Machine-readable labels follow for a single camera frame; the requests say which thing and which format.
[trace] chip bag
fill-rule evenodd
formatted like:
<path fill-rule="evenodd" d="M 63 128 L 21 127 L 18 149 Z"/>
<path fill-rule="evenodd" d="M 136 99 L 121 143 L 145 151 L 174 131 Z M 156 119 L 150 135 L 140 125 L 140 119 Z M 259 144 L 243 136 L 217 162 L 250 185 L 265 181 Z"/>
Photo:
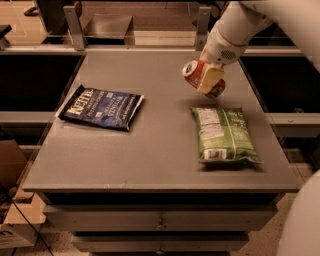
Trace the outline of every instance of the chip bag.
<path fill-rule="evenodd" d="M 259 164 L 241 108 L 192 108 L 199 135 L 200 162 Z"/>
<path fill-rule="evenodd" d="M 84 88 L 80 85 L 60 112 L 59 118 L 129 130 L 129 122 L 143 98 L 144 95 Z"/>

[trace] dark blue chip bag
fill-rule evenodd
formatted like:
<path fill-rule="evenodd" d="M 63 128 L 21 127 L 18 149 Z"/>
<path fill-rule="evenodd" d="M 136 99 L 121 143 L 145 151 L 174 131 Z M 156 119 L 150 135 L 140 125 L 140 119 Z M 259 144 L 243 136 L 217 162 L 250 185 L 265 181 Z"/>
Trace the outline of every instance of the dark blue chip bag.
<path fill-rule="evenodd" d="M 63 107 L 59 118 L 128 131 L 130 120 L 143 98 L 144 95 L 84 88 L 80 85 Z"/>

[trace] drawer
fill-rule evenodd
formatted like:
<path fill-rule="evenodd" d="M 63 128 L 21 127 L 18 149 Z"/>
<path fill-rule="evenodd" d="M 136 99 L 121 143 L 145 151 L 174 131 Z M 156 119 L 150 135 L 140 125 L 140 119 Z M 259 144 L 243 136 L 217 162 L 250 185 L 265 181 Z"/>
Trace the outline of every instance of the drawer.
<path fill-rule="evenodd" d="M 252 231 L 276 213 L 264 210 L 168 210 L 106 206 L 47 206 L 44 214 L 61 231 Z"/>
<path fill-rule="evenodd" d="M 74 236 L 72 244 L 81 252 L 229 252 L 248 242 L 244 234 L 219 232 L 116 232 Z"/>
<path fill-rule="evenodd" d="M 93 252 L 89 256 L 156 256 L 150 252 Z M 166 252 L 165 256 L 230 256 L 228 252 Z"/>

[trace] gray table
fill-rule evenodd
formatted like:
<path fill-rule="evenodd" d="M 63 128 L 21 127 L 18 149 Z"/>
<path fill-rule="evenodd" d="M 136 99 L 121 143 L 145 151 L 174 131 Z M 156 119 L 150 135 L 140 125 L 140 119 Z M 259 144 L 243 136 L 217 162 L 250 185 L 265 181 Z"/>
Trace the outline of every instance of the gray table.
<path fill-rule="evenodd" d="M 23 186 L 27 191 L 296 190 L 296 179 L 238 63 L 225 68 L 217 100 L 198 95 L 181 75 L 191 51 L 90 51 L 72 89 L 144 94 L 129 132 L 57 118 Z M 263 164 L 240 171 L 198 163 L 190 108 L 242 107 Z"/>
<path fill-rule="evenodd" d="M 95 231 L 156 230 L 151 235 L 157 235 L 163 229 L 187 232 L 180 249 L 171 241 L 172 233 L 156 236 L 164 251 L 237 250 L 245 243 L 247 232 L 259 230 L 272 218 L 284 193 L 298 190 L 295 175 L 239 63 L 225 67 L 227 88 L 220 98 L 209 100 L 198 95 L 181 75 L 183 65 L 198 54 L 120 48 L 87 52 L 69 94 L 83 84 L 144 94 L 145 100 L 129 132 L 57 118 L 23 185 L 24 190 L 48 199 L 45 213 L 58 228 L 93 232 L 75 237 L 80 250 L 119 249 L 109 233 L 95 237 Z M 197 128 L 190 111 L 199 106 L 242 107 L 263 164 L 233 170 L 199 163 Z M 200 238 L 188 237 L 188 232 L 199 231 L 231 233 L 218 238 L 217 233 L 210 234 L 209 247 L 201 247 Z M 130 252 L 158 249 L 150 234 L 133 234 L 123 236 Z M 141 249 L 141 244 L 135 244 L 137 237 L 148 237 L 143 241 L 149 247 Z M 128 247 L 130 239 L 133 244 Z"/>

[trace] green snack bag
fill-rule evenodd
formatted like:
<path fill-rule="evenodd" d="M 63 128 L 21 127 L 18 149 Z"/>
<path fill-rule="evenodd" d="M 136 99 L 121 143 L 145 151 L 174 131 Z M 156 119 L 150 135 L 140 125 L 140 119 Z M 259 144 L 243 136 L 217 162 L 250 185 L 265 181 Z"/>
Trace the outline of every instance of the green snack bag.
<path fill-rule="evenodd" d="M 200 142 L 200 162 L 259 164 L 241 108 L 192 108 Z"/>

